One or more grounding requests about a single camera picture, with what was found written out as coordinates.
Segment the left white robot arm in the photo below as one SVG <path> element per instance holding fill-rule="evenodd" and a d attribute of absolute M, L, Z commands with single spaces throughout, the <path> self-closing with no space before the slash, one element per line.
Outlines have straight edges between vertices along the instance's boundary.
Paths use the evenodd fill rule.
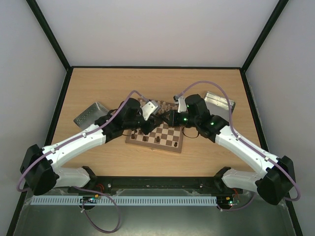
<path fill-rule="evenodd" d="M 87 167 L 64 168 L 72 158 L 122 136 L 125 130 L 140 129 L 144 134 L 153 131 L 162 120 L 156 116 L 161 109 L 154 100 L 144 105 L 128 98 L 120 107 L 96 119 L 89 127 L 59 143 L 39 147 L 30 146 L 25 154 L 20 172 L 28 189 L 36 196 L 56 187 L 84 187 L 92 179 Z"/>

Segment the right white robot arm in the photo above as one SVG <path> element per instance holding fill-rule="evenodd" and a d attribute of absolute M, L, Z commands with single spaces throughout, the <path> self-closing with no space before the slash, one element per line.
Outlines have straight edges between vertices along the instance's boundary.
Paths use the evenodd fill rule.
<path fill-rule="evenodd" d="M 173 97 L 178 109 L 166 112 L 166 121 L 173 127 L 194 127 L 200 136 L 209 139 L 245 161 L 252 172 L 227 169 L 215 180 L 215 188 L 226 192 L 240 188 L 257 193 L 264 201 L 277 205 L 296 186 L 293 161 L 273 155 L 236 132 L 230 122 L 210 113 L 198 94 Z"/>

